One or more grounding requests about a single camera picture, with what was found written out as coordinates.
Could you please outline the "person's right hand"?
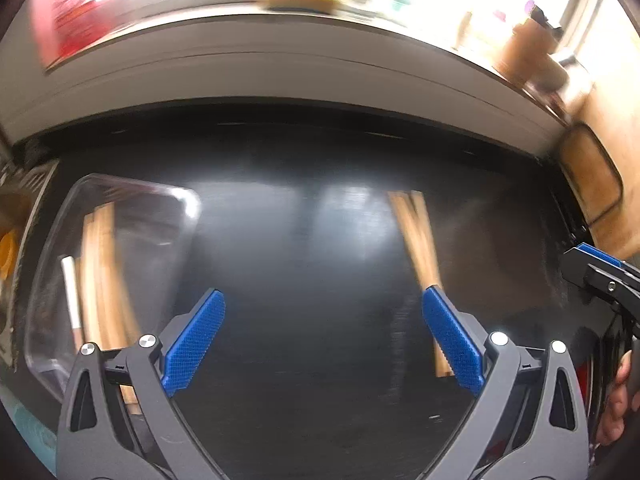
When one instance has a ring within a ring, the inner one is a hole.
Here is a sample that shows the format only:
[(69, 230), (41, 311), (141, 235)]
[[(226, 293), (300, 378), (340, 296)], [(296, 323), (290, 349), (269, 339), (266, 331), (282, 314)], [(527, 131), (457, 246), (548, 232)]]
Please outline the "person's right hand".
[(596, 434), (597, 444), (608, 446), (617, 441), (625, 430), (625, 415), (629, 410), (638, 411), (639, 393), (632, 398), (628, 394), (627, 382), (631, 370), (632, 351), (620, 360), (616, 376), (611, 384), (608, 398)]

